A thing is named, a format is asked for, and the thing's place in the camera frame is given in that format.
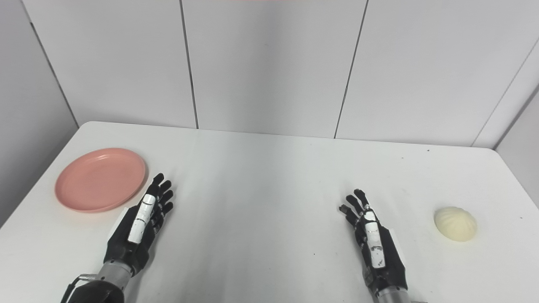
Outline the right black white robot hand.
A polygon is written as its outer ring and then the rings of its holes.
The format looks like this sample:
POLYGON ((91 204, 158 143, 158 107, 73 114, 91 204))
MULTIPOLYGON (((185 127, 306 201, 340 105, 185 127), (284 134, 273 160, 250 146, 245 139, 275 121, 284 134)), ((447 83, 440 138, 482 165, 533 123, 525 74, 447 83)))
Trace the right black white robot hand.
POLYGON ((345 214, 345 219, 354 229, 365 265, 363 276, 366 286, 374 295, 387 288, 407 291, 406 267, 389 229, 379 222, 365 192, 355 189, 345 199, 349 206, 341 205, 339 211, 345 214))

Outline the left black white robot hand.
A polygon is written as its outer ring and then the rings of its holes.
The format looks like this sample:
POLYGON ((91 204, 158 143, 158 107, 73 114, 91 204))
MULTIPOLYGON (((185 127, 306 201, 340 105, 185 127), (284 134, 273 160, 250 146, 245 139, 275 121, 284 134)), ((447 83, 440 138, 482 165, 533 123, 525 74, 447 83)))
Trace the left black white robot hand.
POLYGON ((127 209, 107 242, 104 263, 123 263, 134 276, 146 267, 156 234, 173 209, 172 183, 157 174, 137 205, 127 209))

